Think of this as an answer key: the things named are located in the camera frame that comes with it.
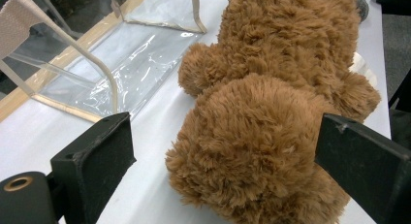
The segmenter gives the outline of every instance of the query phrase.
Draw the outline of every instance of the transparent bag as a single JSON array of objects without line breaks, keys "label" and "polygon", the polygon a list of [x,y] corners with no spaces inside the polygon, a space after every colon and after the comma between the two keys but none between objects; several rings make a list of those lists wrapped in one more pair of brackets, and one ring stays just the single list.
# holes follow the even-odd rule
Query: transparent bag
[{"label": "transparent bag", "polygon": [[[37,7],[24,2],[27,0],[9,1],[0,17],[25,9],[6,18],[30,19],[23,20],[20,30],[28,25],[46,42],[33,48],[33,34],[27,38],[27,31],[21,30],[17,35],[26,34],[27,39],[1,52],[0,56],[7,58],[6,63],[0,62],[0,68],[30,97],[91,121],[116,112],[130,112],[134,117],[174,70],[184,51],[206,31],[198,18],[198,0],[125,0],[121,6],[122,0],[106,0],[113,13],[74,41],[68,36],[74,35],[71,29],[62,31],[45,13],[27,17],[27,11]],[[189,6],[174,9],[182,5]],[[16,34],[15,28],[3,28],[10,36]],[[50,50],[47,46],[51,45],[58,47]],[[44,56],[45,51],[54,52],[52,59]],[[12,69],[16,63],[40,70],[24,82]]]}]

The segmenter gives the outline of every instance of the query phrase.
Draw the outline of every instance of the teddy bear's ear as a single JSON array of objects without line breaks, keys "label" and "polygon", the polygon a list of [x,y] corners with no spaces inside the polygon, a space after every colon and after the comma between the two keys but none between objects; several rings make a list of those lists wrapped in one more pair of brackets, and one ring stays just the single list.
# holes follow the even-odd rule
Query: teddy bear's ear
[{"label": "teddy bear's ear", "polygon": [[226,76],[225,57],[220,51],[215,44],[196,43],[189,48],[178,70],[178,83],[186,93],[197,96]]},{"label": "teddy bear's ear", "polygon": [[347,73],[343,85],[333,94],[333,103],[343,116],[363,122],[381,101],[378,92],[364,76]]}]

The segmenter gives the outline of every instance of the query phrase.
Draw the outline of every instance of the table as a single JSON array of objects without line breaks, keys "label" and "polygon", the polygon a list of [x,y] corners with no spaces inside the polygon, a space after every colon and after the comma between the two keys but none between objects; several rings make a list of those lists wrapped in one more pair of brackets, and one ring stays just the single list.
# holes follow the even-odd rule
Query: table
[{"label": "table", "polygon": [[[365,125],[390,136],[385,80],[381,8],[372,0],[361,24],[358,53],[378,78],[382,102]],[[201,42],[216,42],[220,14],[228,0],[201,0],[201,17],[208,33]],[[165,152],[182,125],[194,99],[177,85],[174,72],[132,122],[137,162],[112,195],[98,223],[228,223],[207,207],[184,206],[168,184]],[[49,159],[92,124],[28,100],[0,123],[0,180],[15,174],[51,171]],[[351,201],[340,223],[374,223]]]}]

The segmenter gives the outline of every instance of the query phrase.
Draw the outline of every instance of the brown fur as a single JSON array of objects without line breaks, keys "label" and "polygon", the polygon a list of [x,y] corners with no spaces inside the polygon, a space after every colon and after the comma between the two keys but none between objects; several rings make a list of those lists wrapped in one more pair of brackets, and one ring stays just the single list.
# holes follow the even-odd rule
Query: brown fur
[{"label": "brown fur", "polygon": [[167,153],[183,202],[236,223],[334,223],[348,202],[314,163],[322,114],[379,102],[348,67],[356,0],[230,0],[218,44],[193,45],[179,82],[199,95]]}]

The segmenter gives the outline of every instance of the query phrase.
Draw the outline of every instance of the brass ring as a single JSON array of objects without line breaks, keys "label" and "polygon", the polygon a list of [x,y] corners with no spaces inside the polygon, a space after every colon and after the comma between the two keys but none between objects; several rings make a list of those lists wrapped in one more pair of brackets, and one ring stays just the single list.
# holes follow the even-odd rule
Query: brass ring
[{"label": "brass ring", "polygon": [[28,186],[33,181],[31,176],[22,176],[13,179],[4,186],[4,190],[7,192],[15,192]]}]

